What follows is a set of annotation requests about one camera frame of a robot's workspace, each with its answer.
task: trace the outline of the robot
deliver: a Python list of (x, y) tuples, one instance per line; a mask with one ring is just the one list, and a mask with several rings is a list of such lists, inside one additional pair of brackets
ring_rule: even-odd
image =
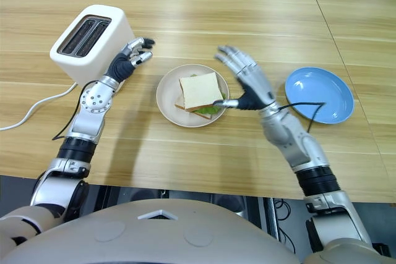
[[(88, 83), (80, 111), (58, 155), (35, 187), (30, 206), (0, 218), (0, 260), (10, 263), (299, 263), (286, 247), (240, 216), (204, 202), (151, 199), (116, 205), (79, 218), (84, 181), (119, 84), (152, 57), (154, 41), (136, 38)], [(248, 54), (219, 46), (215, 58), (244, 89), (217, 106), (258, 110), (264, 135), (296, 174), (313, 217), (317, 242), (312, 263), (396, 263), (379, 255), (348, 195), (337, 183), (323, 149), (299, 120), (275, 100), (261, 68)]]

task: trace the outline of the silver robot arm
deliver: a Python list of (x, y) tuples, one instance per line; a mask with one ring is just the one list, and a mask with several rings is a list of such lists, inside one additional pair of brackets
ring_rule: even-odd
[(154, 41), (136, 38), (113, 59), (104, 76), (88, 83), (80, 96), (80, 111), (64, 137), (59, 153), (49, 164), (30, 202), (0, 218), (0, 261), (28, 239), (79, 216), (88, 194), (84, 178), (105, 125), (105, 114), (119, 84), (137, 66), (152, 57)]
[(376, 253), (317, 140), (303, 129), (300, 121), (286, 108), (279, 107), (269, 81), (249, 55), (232, 46), (219, 46), (218, 49), (225, 55), (216, 54), (215, 57), (231, 69), (245, 93), (237, 100), (214, 103), (227, 108), (260, 111), (265, 137), (289, 163), (305, 194), (308, 211), (316, 214), (306, 223), (312, 248), (315, 251), (326, 250), (331, 244), (333, 249), (339, 246), (334, 245), (335, 240), (351, 239), (341, 242), (341, 245), (358, 244)]

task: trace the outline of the table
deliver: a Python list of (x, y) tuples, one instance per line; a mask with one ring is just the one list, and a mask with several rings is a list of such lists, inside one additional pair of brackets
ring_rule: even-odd
[[(213, 59), (217, 45), (231, 44), (259, 62), (281, 103), (284, 81), (299, 67), (339, 75), (355, 111), (339, 125), (314, 124), (312, 134), (353, 201), (396, 202), (396, 0), (0, 0), (1, 127), (71, 85), (49, 50), (91, 4), (122, 8), (135, 35), (157, 45), (114, 99), (89, 183), (301, 198), (256, 112), (228, 110), (210, 126), (185, 129), (157, 108), (158, 82), (182, 64), (213, 67), (239, 96), (228, 69)], [(0, 133), (0, 174), (36, 178), (46, 169), (61, 144), (51, 137), (71, 115), (78, 89)]]

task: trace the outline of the white bread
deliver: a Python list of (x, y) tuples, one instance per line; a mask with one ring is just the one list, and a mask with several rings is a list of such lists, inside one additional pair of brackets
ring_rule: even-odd
[[(183, 98), (183, 94), (179, 96), (179, 98), (176, 100), (176, 102), (174, 103), (174, 105), (179, 108), (182, 109), (183, 111), (186, 111), (184, 109), (184, 98)], [(201, 114), (201, 113), (197, 113), (196, 111), (192, 111), (192, 114), (196, 114), (197, 116), (200, 117), (204, 117), (205, 119), (210, 120), (212, 118), (211, 114)]]
[(223, 99), (214, 72), (194, 77), (181, 77), (179, 81), (186, 111), (210, 107), (214, 101)]

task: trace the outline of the blue bowl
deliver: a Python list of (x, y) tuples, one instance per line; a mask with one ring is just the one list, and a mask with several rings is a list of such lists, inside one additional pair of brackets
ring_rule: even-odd
[[(295, 70), (286, 80), (285, 91), (289, 103), (325, 102), (314, 119), (323, 124), (338, 124), (347, 120), (355, 107), (348, 85), (335, 74), (321, 68)], [(310, 119), (317, 106), (297, 105), (293, 108)]]

